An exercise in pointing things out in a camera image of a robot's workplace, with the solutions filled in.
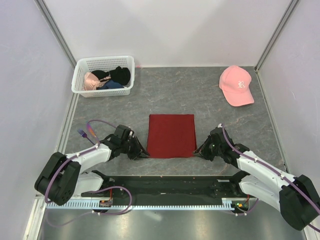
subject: baseball cap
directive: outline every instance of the baseball cap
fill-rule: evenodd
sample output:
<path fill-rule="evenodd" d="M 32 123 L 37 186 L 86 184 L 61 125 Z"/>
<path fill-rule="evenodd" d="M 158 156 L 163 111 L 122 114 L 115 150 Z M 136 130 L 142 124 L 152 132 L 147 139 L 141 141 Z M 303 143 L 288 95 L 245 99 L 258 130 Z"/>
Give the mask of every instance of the baseball cap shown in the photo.
<path fill-rule="evenodd" d="M 250 74 L 243 68 L 233 65 L 221 74 L 219 88 L 231 106 L 240 107 L 255 102 L 249 89 L 250 82 Z"/>

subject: white backdrop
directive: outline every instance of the white backdrop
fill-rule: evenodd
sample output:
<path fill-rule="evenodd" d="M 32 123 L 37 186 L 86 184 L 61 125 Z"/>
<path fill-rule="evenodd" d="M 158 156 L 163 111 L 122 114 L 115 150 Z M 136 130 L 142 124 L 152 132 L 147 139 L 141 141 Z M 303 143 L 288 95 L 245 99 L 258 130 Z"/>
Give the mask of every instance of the white backdrop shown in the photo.
<path fill-rule="evenodd" d="M 2 0 L 0 29 L 0 233 L 21 240 L 35 181 L 59 140 L 73 68 L 34 1 Z"/>
<path fill-rule="evenodd" d="M 253 66 L 290 0 L 45 0 L 77 60 Z"/>
<path fill-rule="evenodd" d="M 300 1 L 260 70 L 291 173 L 320 193 L 320 2 Z M 320 217 L 315 225 L 320 227 Z"/>

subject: white laundry basket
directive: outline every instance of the white laundry basket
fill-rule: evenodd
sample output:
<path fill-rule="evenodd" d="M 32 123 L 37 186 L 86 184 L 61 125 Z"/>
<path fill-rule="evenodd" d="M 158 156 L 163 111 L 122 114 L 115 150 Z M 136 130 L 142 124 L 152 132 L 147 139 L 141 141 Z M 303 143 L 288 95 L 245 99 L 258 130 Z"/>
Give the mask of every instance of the white laundry basket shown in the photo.
<path fill-rule="evenodd" d="M 90 90 L 85 91 L 85 74 L 94 70 L 108 72 L 116 67 L 128 68 L 131 79 L 127 86 L 119 89 Z M 75 66 L 71 90 L 75 94 L 81 94 L 85 98 L 123 96 L 129 95 L 135 81 L 135 61 L 132 56 L 100 56 L 80 59 Z"/>

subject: maroon towel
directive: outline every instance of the maroon towel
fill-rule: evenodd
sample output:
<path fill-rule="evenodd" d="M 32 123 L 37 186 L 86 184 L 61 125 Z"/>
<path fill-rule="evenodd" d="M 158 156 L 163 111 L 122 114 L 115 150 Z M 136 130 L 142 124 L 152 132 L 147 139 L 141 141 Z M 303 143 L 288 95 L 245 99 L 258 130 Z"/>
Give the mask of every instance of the maroon towel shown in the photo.
<path fill-rule="evenodd" d="M 188 158 L 197 149 L 193 114 L 151 114 L 147 151 L 151 158 Z"/>

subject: cap brim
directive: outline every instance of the cap brim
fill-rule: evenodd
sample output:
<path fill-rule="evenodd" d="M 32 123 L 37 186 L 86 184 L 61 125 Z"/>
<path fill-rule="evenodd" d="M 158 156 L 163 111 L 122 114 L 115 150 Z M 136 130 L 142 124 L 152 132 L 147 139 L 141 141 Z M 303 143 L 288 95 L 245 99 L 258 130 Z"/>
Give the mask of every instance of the cap brim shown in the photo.
<path fill-rule="evenodd" d="M 233 107 L 240 107 L 243 105 L 253 104 L 255 102 L 254 98 L 251 95 L 250 89 L 241 93 L 232 93 L 222 90 L 225 99 Z"/>

